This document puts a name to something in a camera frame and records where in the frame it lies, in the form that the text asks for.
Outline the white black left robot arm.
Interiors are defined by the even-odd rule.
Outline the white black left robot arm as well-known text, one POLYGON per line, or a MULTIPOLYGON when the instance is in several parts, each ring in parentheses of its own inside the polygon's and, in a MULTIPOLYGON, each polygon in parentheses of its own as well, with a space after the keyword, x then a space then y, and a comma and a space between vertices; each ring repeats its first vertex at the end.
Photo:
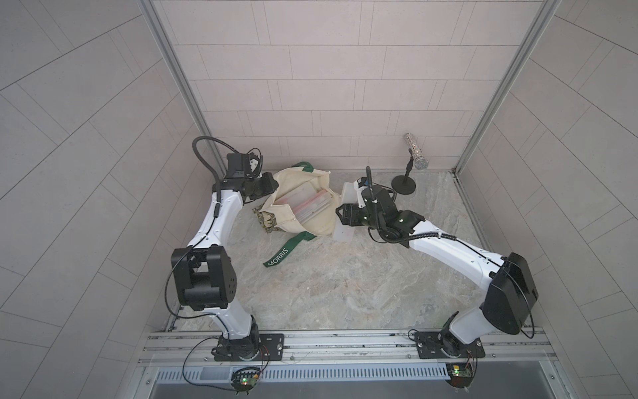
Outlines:
POLYGON ((213 350, 217 361, 262 360, 259 327, 254 316, 235 298, 238 278, 225 246, 244 205, 270 196, 279 183, 272 173, 262 171, 264 157, 256 148, 241 153, 211 136, 195 138, 192 148, 214 176, 211 204, 194 239, 171 255, 167 281, 175 283, 181 305, 196 311, 200 318, 211 317, 220 327, 221 336, 213 350), (201 141, 212 141, 230 150, 225 176, 220 176, 199 152, 201 141))

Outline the cream canvas tote bag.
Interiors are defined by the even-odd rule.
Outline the cream canvas tote bag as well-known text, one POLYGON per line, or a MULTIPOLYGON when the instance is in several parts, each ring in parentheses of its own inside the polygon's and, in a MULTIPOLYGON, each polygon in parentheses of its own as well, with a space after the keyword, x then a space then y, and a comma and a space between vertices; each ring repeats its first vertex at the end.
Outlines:
POLYGON ((293 235, 276 254, 264 262, 270 268, 281 264, 303 241, 330 236, 336 226, 336 209, 341 196, 330 188, 330 173, 307 161, 279 171, 278 188, 258 211, 264 229, 293 235))

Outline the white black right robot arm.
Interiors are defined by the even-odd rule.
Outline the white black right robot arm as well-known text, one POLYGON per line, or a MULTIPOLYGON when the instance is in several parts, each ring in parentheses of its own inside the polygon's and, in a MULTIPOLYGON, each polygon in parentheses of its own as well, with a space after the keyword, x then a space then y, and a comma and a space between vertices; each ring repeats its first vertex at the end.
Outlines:
POLYGON ((427 254, 463 274, 486 294, 479 306, 452 314, 435 336, 414 332, 411 337, 416 344, 450 358, 471 356, 484 335, 496 331, 518 335, 526 323, 533 323, 538 291, 523 256, 502 256, 469 244, 412 210, 398 209, 396 197, 394 189, 374 183, 372 175, 344 184, 337 224, 364 226, 376 231, 384 244, 400 244, 427 254))

